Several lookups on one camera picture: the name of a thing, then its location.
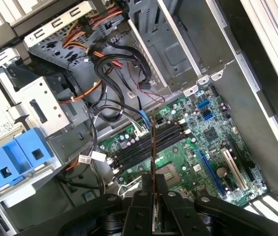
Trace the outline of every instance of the blue connector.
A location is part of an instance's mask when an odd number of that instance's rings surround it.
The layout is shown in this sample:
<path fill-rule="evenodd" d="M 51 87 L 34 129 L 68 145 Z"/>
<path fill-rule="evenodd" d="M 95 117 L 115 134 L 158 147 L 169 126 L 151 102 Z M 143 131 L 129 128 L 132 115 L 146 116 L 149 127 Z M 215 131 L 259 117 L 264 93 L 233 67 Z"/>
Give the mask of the blue connector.
<path fill-rule="evenodd" d="M 218 190 L 220 191 L 220 193 L 225 196 L 226 192 L 225 189 L 223 188 L 221 182 L 219 181 L 216 173 L 214 170 L 212 170 L 209 161 L 207 160 L 207 158 L 202 155 L 201 151 L 198 149 L 194 149 L 194 151 L 201 157 L 201 160 L 204 164 L 204 166 L 206 167 L 207 171 L 209 172 L 209 175 L 211 177 L 211 179 L 213 180 L 213 182 L 215 183 L 215 185 L 217 186 Z"/>
<path fill-rule="evenodd" d="M 199 109 L 203 109 L 204 107 L 208 106 L 210 104 L 210 101 L 207 99 L 207 100 L 204 100 L 203 102 L 200 102 L 198 104 L 198 108 Z"/>
<path fill-rule="evenodd" d="M 0 188 L 15 185 L 24 174 L 48 161 L 53 153 L 38 129 L 31 129 L 0 147 Z"/>
<path fill-rule="evenodd" d="M 151 122 L 143 110 L 139 110 L 142 115 L 142 120 L 148 129 L 151 128 Z"/>
<path fill-rule="evenodd" d="M 204 120 L 210 120 L 214 117 L 214 115 L 212 113 L 210 113 L 209 115 L 206 115 L 204 118 Z"/>

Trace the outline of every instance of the green motherboard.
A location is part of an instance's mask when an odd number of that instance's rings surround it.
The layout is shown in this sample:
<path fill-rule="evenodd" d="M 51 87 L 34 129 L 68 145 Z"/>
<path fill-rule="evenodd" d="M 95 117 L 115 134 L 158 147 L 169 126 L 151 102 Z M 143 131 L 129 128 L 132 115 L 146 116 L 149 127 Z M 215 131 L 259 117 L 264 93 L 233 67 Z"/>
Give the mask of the green motherboard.
<path fill-rule="evenodd" d="M 191 200 L 210 194 L 240 207 L 267 192 L 229 110 L 209 84 L 156 113 L 156 133 L 160 130 L 161 139 L 156 169 L 165 175 L 171 190 Z M 102 152 L 111 158 L 111 166 L 118 168 L 119 194 L 134 186 L 140 188 L 141 174 L 151 170 L 151 144 L 143 143 L 151 139 L 149 124 L 140 124 L 144 134 L 138 135 L 130 126 L 100 144 Z M 148 156 L 142 156 L 143 152 L 149 152 Z M 125 159 L 131 161 L 126 168 L 119 163 L 126 163 Z"/>

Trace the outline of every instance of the ram slot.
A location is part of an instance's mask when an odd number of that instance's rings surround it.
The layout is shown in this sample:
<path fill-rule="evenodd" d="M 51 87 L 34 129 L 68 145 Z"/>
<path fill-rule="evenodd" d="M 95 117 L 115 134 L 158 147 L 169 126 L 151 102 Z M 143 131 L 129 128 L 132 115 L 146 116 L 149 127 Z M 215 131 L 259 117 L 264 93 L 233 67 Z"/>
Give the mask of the ram slot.
<path fill-rule="evenodd" d="M 175 125 L 170 125 L 167 126 L 166 128 L 163 128 L 162 130 L 157 130 L 156 132 L 156 139 L 161 139 L 164 138 L 166 136 L 169 136 L 169 134 L 174 133 L 175 131 L 177 132 L 178 127 Z M 134 143 L 133 145 L 127 147 L 126 149 L 120 151 L 119 153 L 116 153 L 116 156 L 118 157 L 118 159 L 122 159 L 125 156 L 128 156 L 132 153 L 136 153 L 140 150 L 142 150 L 142 148 L 145 148 L 147 146 L 151 146 L 151 137 L 145 137 L 144 139 Z"/>
<path fill-rule="evenodd" d="M 177 143 L 179 140 L 183 139 L 184 135 L 177 134 L 176 136 L 172 135 L 170 137 L 167 137 L 167 139 L 162 139 L 157 142 L 156 144 L 156 151 L 160 152 L 164 149 L 170 147 L 171 145 Z M 132 153 L 127 157 L 124 157 L 122 159 L 117 158 L 118 164 L 122 165 L 124 170 L 129 169 L 140 162 L 146 160 L 151 156 L 151 145 L 145 147 L 144 149 L 140 150 L 137 153 Z"/>
<path fill-rule="evenodd" d="M 231 153 L 229 152 L 228 149 L 226 148 L 222 148 L 221 152 L 223 153 L 223 156 L 225 158 L 225 161 L 229 167 L 229 169 L 231 170 L 231 172 L 233 173 L 233 176 L 235 178 L 235 181 L 237 182 L 237 185 L 239 186 L 240 189 L 246 190 L 248 189 L 248 186 L 241 174 L 241 172 L 239 171 L 239 169 L 237 168 Z"/>

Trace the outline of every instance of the black cable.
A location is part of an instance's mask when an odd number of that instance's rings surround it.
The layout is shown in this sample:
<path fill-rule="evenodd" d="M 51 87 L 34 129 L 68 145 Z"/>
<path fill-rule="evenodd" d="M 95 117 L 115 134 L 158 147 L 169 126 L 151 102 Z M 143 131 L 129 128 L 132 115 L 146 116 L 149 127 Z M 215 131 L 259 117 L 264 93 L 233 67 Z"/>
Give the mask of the black cable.
<path fill-rule="evenodd" d="M 124 79 L 124 75 L 121 73 L 121 71 L 119 71 L 119 69 L 113 65 L 116 74 L 119 76 L 119 78 L 121 79 L 122 83 L 124 84 L 124 86 L 130 91 L 133 92 L 133 90 L 130 88 L 130 86 L 128 85 L 128 83 L 126 82 L 126 80 Z M 138 105 L 139 105 L 139 110 L 142 110 L 142 103 L 141 103 L 141 99 L 139 96 L 137 96 L 138 99 Z"/>
<path fill-rule="evenodd" d="M 143 119 L 145 119 L 145 117 L 144 117 L 138 110 L 136 110 L 136 109 L 134 109 L 133 107 L 130 107 L 130 106 L 124 104 L 124 103 L 121 103 L 121 102 L 119 102 L 119 101 L 117 101 L 117 100 L 113 100 L 113 99 L 98 100 L 98 101 L 96 101 L 96 102 L 94 102 L 94 103 L 92 104 L 91 108 L 92 108 L 93 106 L 96 106 L 99 102 L 105 101 L 105 100 L 107 100 L 107 101 L 109 101 L 109 102 L 116 103 L 117 105 L 119 105 L 119 106 L 121 106 L 121 107 L 124 107 L 125 109 L 128 109 L 128 110 L 130 110 L 130 111 L 132 111 L 132 112 L 135 112 L 136 114 L 138 114 L 139 116 L 141 116 Z"/>
<path fill-rule="evenodd" d="M 151 80 L 151 78 L 152 78 L 151 68 L 150 68 L 147 60 L 145 59 L 145 57 L 137 49 L 130 47 L 130 46 L 118 45 L 118 44 L 112 43 L 110 41 L 108 41 L 107 43 L 114 48 L 124 49 L 124 50 L 127 50 L 128 52 L 132 53 L 134 58 L 136 59 L 138 65 L 140 66 L 140 68 L 143 71 L 145 80 L 147 80 L 147 81 Z"/>
<path fill-rule="evenodd" d="M 72 177 L 64 177 L 64 180 L 73 179 L 73 178 L 76 178 L 76 177 L 80 176 L 81 174 L 83 174 L 89 168 L 89 166 L 90 165 L 86 165 L 85 168 L 77 175 L 74 175 Z"/>
<path fill-rule="evenodd" d="M 104 179 L 100 176 L 100 173 L 96 167 L 96 164 L 95 162 L 93 161 L 91 163 L 91 170 L 93 171 L 93 173 L 95 174 L 96 176 L 96 180 L 97 180 L 97 183 L 98 183 L 98 188 L 99 188 L 99 195 L 103 195 L 105 194 L 106 192 L 106 186 L 105 186 L 105 181 Z"/>

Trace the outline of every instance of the circuit board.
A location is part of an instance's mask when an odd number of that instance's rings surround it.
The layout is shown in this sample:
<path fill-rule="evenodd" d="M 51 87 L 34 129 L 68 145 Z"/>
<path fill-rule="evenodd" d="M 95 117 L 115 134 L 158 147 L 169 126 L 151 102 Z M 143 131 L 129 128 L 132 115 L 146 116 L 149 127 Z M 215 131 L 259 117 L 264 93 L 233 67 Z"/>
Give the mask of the circuit board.
<path fill-rule="evenodd" d="M 171 190 L 180 191 L 191 200 L 210 194 L 240 207 L 267 192 L 229 110 L 213 84 L 209 84 L 155 115 L 157 130 L 173 129 L 168 140 L 177 140 L 166 148 L 160 147 L 156 159 L 157 172 L 165 175 Z M 174 125 L 180 127 L 183 137 L 174 136 Z M 131 150 L 131 145 L 140 144 L 142 138 L 151 138 L 148 129 L 144 136 L 138 137 L 131 126 L 101 143 L 101 147 L 114 159 L 121 151 Z M 150 163 L 149 155 L 130 168 L 121 168 L 117 175 L 123 192 L 140 186 L 140 176 L 150 171 Z"/>

